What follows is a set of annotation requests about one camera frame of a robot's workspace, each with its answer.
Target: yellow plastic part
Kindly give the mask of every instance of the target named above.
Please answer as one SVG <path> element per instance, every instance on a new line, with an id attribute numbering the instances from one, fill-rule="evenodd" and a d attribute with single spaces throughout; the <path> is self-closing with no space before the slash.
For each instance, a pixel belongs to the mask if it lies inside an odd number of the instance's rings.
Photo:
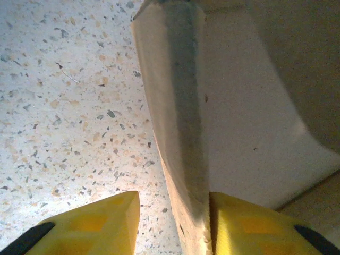
<path id="1" fill-rule="evenodd" d="M 54 222 L 27 255 L 131 255 L 140 215 L 137 191 L 85 205 L 44 222 Z"/>
<path id="2" fill-rule="evenodd" d="M 215 255 L 320 255 L 295 229 L 305 222 L 223 193 L 210 193 Z"/>

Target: speckled floor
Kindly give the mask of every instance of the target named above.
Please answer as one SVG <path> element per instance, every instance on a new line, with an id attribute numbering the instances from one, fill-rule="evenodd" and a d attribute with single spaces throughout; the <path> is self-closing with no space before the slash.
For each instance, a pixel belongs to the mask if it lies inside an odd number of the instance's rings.
<path id="1" fill-rule="evenodd" d="M 180 254 L 131 18 L 141 2 L 1 0 L 0 249 L 138 190 L 136 254 Z"/>

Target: black rubber edge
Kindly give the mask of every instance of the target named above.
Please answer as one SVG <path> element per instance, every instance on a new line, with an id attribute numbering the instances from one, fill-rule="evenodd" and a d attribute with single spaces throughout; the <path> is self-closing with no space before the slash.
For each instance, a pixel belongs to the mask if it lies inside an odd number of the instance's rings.
<path id="1" fill-rule="evenodd" d="M 0 255 L 25 255 L 39 242 L 53 227 L 55 223 L 45 222 L 34 226 L 13 241 L 0 252 Z"/>
<path id="2" fill-rule="evenodd" d="M 340 250 L 315 230 L 301 225 L 294 228 L 323 255 L 340 255 Z"/>

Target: terrazzo floor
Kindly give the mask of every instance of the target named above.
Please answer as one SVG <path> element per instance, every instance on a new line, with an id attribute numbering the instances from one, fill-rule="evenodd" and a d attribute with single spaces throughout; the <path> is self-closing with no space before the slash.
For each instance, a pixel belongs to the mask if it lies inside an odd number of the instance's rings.
<path id="1" fill-rule="evenodd" d="M 141 2 L 0 1 L 0 250 L 138 190 L 135 253 L 181 254 L 131 36 Z"/>

